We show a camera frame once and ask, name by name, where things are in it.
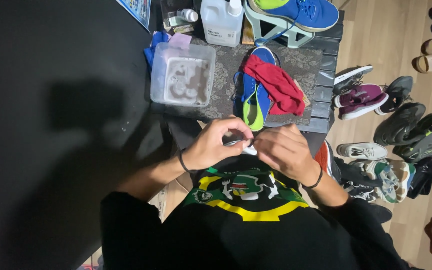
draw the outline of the maroon sneaker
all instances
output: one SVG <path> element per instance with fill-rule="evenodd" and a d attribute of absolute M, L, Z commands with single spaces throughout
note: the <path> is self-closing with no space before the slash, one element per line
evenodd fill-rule
<path fill-rule="evenodd" d="M 388 100 L 389 95 L 387 93 L 379 94 L 375 99 L 368 100 L 364 103 L 341 107 L 339 108 L 339 118 L 342 120 L 350 120 L 361 116 L 367 112 L 371 112 L 375 108 L 383 105 Z"/>
<path fill-rule="evenodd" d="M 383 90 L 379 85 L 365 83 L 354 87 L 349 93 L 337 95 L 334 97 L 336 108 L 363 104 L 364 102 L 374 100 L 381 95 Z"/>

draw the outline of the blue shoelace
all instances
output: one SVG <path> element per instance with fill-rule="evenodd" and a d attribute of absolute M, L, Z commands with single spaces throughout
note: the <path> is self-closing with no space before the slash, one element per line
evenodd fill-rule
<path fill-rule="evenodd" d="M 306 17 L 308 17 L 310 20 L 313 19 L 313 14 L 315 14 L 315 6 L 313 5 L 313 2 L 310 0 L 295 0 L 297 1 L 296 3 L 299 2 L 299 12 L 303 12 L 303 14 L 306 15 Z M 266 38 L 258 38 L 257 40 L 255 40 L 254 44 L 256 45 L 256 47 L 259 46 L 265 46 L 270 40 L 274 40 L 279 38 L 280 36 L 282 36 L 284 33 L 286 33 L 288 30 L 290 30 L 291 28 L 293 28 L 293 26 L 296 24 L 296 19 L 293 21 L 293 23 L 291 24 L 291 26 L 289 28 L 287 28 L 286 30 L 284 30 L 281 33 L 275 34 L 272 37 L 266 39 Z"/>

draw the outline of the light green shoe stand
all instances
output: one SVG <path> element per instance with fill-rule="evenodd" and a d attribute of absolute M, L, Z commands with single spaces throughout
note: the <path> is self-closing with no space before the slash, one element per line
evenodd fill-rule
<path fill-rule="evenodd" d="M 268 16 L 268 15 L 257 13 L 256 11 L 251 9 L 251 7 L 248 5 L 247 0 L 244 0 L 244 14 L 246 15 L 246 18 L 248 19 L 249 23 L 251 23 L 252 25 L 254 40 L 260 38 L 269 39 L 270 37 L 288 29 L 289 27 L 291 27 L 292 24 L 290 21 L 281 17 Z M 269 31 L 265 36 L 261 36 L 261 21 L 275 25 L 275 27 L 271 31 Z M 299 40 L 296 40 L 297 34 L 300 34 L 300 36 L 302 36 Z M 297 26 L 293 26 L 286 33 L 284 33 L 283 36 L 287 37 L 288 48 L 296 49 L 303 46 L 310 40 L 312 40 L 315 37 L 315 34 L 312 32 L 306 32 L 304 30 L 301 30 Z"/>

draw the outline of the patterned mat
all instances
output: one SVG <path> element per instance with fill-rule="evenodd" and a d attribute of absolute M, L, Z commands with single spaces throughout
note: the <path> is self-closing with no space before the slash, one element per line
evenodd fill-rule
<path fill-rule="evenodd" d="M 190 117 L 197 120 L 222 118 L 228 114 L 240 116 L 235 108 L 234 100 L 240 99 L 243 91 L 242 83 L 233 82 L 234 74 L 241 70 L 241 64 L 255 48 L 253 45 L 239 44 L 226 47 L 207 44 L 204 40 L 193 38 L 191 44 L 211 46 L 216 50 L 213 90 L 209 105 L 206 107 L 182 107 L 166 105 L 165 112 L 177 116 Z M 271 41 L 267 47 L 281 60 L 281 67 L 301 86 L 303 92 L 312 102 L 315 96 L 318 70 L 323 57 L 322 51 L 306 48 L 288 48 Z M 266 121 L 275 123 L 293 123 L 308 126 L 313 106 L 306 106 L 302 117 L 293 114 L 271 115 Z"/>

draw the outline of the left hand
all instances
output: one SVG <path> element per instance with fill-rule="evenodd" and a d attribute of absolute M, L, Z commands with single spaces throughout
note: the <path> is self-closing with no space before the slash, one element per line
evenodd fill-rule
<path fill-rule="evenodd" d="M 241 132 L 244 140 L 231 146 L 224 146 L 222 138 L 228 131 Z M 225 119 L 212 120 L 199 133 L 195 142 L 184 151 L 182 155 L 184 165 L 189 170 L 209 168 L 227 157 L 240 155 L 253 138 L 249 126 L 241 118 L 232 114 Z"/>

